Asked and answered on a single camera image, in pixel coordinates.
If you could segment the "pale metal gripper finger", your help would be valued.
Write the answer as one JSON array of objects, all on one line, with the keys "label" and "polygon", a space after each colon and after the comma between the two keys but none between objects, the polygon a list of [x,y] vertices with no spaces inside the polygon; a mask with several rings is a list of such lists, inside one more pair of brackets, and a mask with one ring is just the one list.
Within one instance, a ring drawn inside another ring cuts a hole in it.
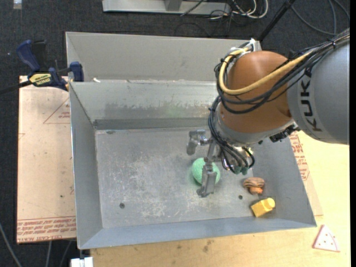
[{"label": "pale metal gripper finger", "polygon": [[203,158],[196,160],[196,181],[201,185],[197,190],[200,197],[207,197],[215,191],[217,184],[217,165],[207,163]]},{"label": "pale metal gripper finger", "polygon": [[199,129],[189,132],[189,141],[186,145],[186,153],[193,155],[197,146],[205,146],[210,144],[211,140],[206,137],[206,130]]}]

